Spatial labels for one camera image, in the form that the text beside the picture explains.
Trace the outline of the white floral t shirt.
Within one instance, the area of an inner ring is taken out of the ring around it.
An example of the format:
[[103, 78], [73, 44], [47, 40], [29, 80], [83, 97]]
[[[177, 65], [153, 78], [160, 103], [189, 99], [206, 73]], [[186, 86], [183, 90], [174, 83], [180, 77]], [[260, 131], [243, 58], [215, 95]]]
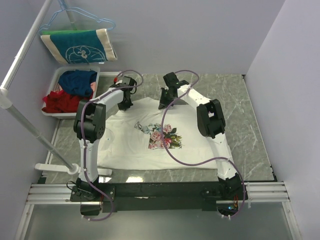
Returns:
[[[108, 117], [98, 145], [97, 165], [117, 170], [188, 168], [167, 154], [161, 141], [162, 116], [158, 101], [146, 97]], [[196, 111], [190, 105], [168, 110], [163, 134], [170, 153], [184, 163], [200, 163], [217, 156], [198, 131]]]

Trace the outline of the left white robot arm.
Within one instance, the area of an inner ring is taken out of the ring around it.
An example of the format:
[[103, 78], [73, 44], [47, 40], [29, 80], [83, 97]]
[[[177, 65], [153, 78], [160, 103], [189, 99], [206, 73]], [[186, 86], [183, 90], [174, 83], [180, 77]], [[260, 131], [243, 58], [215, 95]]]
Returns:
[[80, 144], [78, 178], [81, 182], [94, 183], [99, 178], [98, 146], [106, 129], [106, 113], [114, 106], [121, 111], [129, 109], [133, 105], [131, 95], [136, 87], [136, 80], [124, 76], [102, 95], [79, 102], [73, 130]]

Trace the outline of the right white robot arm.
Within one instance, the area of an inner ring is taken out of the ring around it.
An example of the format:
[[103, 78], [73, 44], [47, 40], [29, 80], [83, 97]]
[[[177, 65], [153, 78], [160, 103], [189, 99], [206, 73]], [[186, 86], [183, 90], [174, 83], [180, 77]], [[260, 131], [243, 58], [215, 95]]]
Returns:
[[[159, 109], [164, 110], [161, 119], [161, 141], [167, 154], [177, 163], [187, 167], [198, 167], [210, 162], [216, 162], [218, 181], [221, 186], [219, 193], [222, 198], [230, 200], [237, 194], [237, 188], [245, 187], [244, 178], [233, 162], [231, 149], [227, 143], [225, 135], [226, 120], [221, 103], [217, 99], [209, 99], [201, 95], [194, 89], [200, 77], [197, 73], [187, 70], [196, 76], [194, 83], [186, 80], [179, 80], [178, 73], [183, 70], [170, 72], [164, 75], [163, 80], [166, 87], [161, 89]], [[164, 139], [165, 117], [170, 109], [178, 100], [185, 101], [190, 105], [196, 114], [196, 123], [199, 133], [207, 140], [213, 154], [213, 158], [199, 163], [185, 163], [175, 158], [166, 146]]]

